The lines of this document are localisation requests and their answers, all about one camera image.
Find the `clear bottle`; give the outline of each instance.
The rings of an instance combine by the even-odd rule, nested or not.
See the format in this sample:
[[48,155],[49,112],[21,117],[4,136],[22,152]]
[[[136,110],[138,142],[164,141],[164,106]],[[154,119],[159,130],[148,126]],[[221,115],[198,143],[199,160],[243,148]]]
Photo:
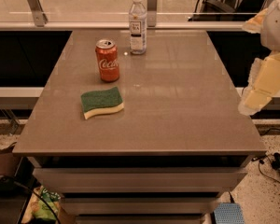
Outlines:
[[147,49],[147,10],[142,0],[133,0],[129,25],[131,54],[143,54]]

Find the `desk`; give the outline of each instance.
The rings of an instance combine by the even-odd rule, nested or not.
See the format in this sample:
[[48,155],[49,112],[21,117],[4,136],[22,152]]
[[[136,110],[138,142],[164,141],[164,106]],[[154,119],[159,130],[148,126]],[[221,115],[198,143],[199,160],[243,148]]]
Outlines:
[[[98,73],[94,49],[104,37],[119,49],[113,83]],[[83,215],[78,223],[96,215],[100,223],[104,215],[156,223],[169,214],[182,219],[173,223],[198,223],[192,217],[212,212],[251,158],[265,153],[251,119],[237,111],[240,97],[206,32],[149,30],[141,56],[130,55],[128,31],[72,38],[14,154],[29,157],[35,177],[62,194],[65,211]],[[80,95],[114,86],[124,110],[84,120]]]

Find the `floor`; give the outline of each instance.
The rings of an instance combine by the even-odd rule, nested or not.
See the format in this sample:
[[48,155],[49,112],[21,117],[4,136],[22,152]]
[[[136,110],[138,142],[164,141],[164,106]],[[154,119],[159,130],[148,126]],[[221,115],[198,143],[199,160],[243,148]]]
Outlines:
[[[259,133],[265,133],[269,128],[280,128],[280,119],[253,120],[259,129]],[[21,126],[14,135],[9,135],[10,125],[6,120],[0,120],[0,148],[8,147],[12,142],[18,140],[21,129],[26,122],[20,120]],[[280,153],[280,132],[271,131],[261,137],[267,148],[267,155],[273,161],[273,154]],[[280,172],[270,165],[269,158],[264,159],[263,164],[258,161],[250,162],[246,169],[247,176],[231,192],[236,203],[240,204],[245,224],[280,224],[280,184],[264,176],[280,182]],[[230,202],[230,194],[224,193],[220,198],[222,203]],[[210,224],[210,216],[205,217],[203,224]]]

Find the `desk drawer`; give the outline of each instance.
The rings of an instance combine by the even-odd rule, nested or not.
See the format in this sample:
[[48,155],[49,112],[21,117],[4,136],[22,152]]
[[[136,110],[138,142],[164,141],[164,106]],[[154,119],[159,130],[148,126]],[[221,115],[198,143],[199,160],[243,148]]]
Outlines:
[[59,193],[224,192],[244,178],[243,168],[41,169],[34,176]]
[[73,198],[62,199],[70,215],[202,215],[217,207],[217,198]]
[[76,217],[76,224],[201,224],[201,216]]

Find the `red can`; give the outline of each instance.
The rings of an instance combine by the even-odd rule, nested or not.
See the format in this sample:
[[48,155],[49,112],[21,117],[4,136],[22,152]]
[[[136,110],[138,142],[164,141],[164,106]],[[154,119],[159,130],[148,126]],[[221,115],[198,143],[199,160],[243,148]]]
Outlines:
[[96,58],[101,80],[112,82],[119,79],[118,48],[110,39],[102,39],[96,43]]

